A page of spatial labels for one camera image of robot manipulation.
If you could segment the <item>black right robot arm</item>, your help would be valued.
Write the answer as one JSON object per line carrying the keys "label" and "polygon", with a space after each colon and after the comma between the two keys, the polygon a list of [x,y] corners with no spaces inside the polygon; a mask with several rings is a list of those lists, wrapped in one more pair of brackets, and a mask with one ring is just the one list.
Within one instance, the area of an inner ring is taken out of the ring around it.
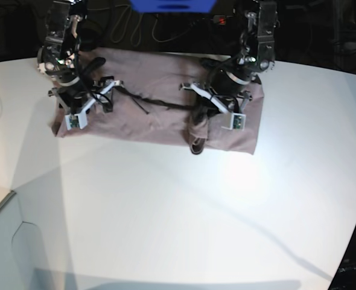
{"label": "black right robot arm", "polygon": [[113,108],[112,97],[103,91],[113,77],[92,78],[105,64],[105,58],[81,63],[80,53],[97,45],[97,38],[83,27],[87,7],[87,1],[53,1],[45,20],[45,41],[37,54],[38,70],[54,83],[48,95],[54,96],[59,107],[70,114],[81,111],[89,101],[101,105],[104,112]]}

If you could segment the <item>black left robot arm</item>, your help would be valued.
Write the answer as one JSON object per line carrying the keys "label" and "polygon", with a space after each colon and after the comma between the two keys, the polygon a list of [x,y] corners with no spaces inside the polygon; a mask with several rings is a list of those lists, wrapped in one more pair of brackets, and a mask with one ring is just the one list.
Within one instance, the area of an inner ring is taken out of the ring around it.
{"label": "black left robot arm", "polygon": [[201,82],[182,84],[182,89],[195,92],[195,108],[200,116],[222,115],[222,128],[242,130],[244,109],[252,101],[247,87],[259,74],[275,65],[275,28],[278,21],[276,1],[240,1],[234,16],[239,30],[238,42],[230,58],[201,58],[207,71]]}

